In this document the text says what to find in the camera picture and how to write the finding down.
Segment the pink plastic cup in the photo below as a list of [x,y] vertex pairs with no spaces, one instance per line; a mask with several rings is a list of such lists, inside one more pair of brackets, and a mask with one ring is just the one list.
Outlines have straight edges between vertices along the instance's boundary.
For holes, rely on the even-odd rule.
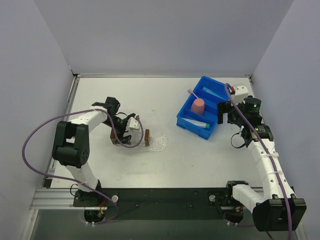
[[205,110],[205,104],[198,104],[195,102],[195,100],[193,101],[190,108],[191,112],[202,116],[204,114],[204,110]]

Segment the white toothpaste tube green cap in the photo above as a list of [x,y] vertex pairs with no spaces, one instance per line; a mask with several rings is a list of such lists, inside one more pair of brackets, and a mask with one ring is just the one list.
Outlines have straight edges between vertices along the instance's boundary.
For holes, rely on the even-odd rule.
[[202,129],[209,129],[210,128],[210,124],[206,123],[206,122],[197,121],[197,120],[193,120],[193,119],[189,119],[189,118],[182,118],[182,119],[199,127],[199,128],[202,128]]

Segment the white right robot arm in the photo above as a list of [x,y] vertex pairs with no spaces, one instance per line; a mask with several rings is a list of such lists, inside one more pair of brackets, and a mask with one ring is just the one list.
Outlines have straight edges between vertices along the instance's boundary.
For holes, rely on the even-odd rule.
[[261,178],[263,194],[254,191],[242,181],[229,181],[231,197],[252,214],[253,223],[260,232],[296,230],[307,205],[290,187],[278,160],[274,136],[263,123],[261,100],[246,97],[233,106],[231,101],[217,105],[218,123],[227,115],[227,123],[240,128],[245,147],[251,153]]

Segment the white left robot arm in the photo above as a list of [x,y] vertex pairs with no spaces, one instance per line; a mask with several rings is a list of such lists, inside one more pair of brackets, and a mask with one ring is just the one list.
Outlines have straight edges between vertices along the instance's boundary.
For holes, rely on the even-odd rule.
[[100,181],[94,176],[88,160],[90,155],[90,132],[104,124],[114,135],[114,144],[131,144],[131,136],[125,135],[129,122],[135,113],[125,118],[118,117],[120,102],[114,97],[107,97],[105,102],[95,102],[89,112],[82,113],[71,121],[60,121],[56,126],[52,157],[65,166],[78,184],[79,198],[96,206],[103,201]]

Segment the blue toothpaste tube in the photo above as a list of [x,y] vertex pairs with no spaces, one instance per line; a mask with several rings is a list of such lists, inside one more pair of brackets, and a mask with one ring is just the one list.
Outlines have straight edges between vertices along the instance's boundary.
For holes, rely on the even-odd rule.
[[205,86],[202,88],[202,90],[203,90],[204,92],[210,94],[210,95],[216,96],[217,98],[221,98],[221,99],[223,98],[222,96],[220,96],[219,94],[213,92],[212,90],[210,90],[209,88],[207,88],[207,87],[205,87]]

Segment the clear textured glass tray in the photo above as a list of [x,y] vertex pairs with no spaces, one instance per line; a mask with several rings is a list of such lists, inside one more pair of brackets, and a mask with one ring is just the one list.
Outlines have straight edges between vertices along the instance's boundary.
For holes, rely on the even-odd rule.
[[140,144],[135,148],[127,148],[120,144],[115,144],[114,147],[118,150],[132,150],[136,152],[161,152],[168,145],[168,138],[160,131],[144,130],[144,136]]

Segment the pink toothbrush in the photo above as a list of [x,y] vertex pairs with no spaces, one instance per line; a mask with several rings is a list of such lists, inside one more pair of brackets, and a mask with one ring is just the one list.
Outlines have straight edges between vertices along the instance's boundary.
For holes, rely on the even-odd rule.
[[200,105],[204,105],[204,104],[205,104],[204,100],[203,100],[202,98],[198,97],[191,88],[189,88],[189,89],[187,90],[187,92],[188,92],[190,95],[193,95],[193,96],[195,97],[195,102],[196,102],[197,104],[200,104]]

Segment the blue plastic compartment bin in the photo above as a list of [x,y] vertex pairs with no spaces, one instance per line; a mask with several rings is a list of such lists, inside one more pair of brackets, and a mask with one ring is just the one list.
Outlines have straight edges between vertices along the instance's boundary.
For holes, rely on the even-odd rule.
[[208,140],[218,123],[218,103],[228,100],[224,83],[202,76],[178,112],[176,125]]

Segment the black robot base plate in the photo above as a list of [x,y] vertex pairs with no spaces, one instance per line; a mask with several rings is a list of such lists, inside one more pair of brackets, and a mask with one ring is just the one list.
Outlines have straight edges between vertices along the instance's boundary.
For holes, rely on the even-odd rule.
[[76,191],[73,206],[84,208],[86,220],[220,220],[239,223],[245,207],[225,187],[216,188],[104,188],[87,197]]

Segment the aluminium frame rail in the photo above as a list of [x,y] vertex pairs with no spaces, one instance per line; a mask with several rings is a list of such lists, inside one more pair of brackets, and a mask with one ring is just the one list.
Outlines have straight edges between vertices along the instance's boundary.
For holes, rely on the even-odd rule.
[[30,210],[99,210],[99,206],[74,206],[74,197],[66,188],[36,189]]

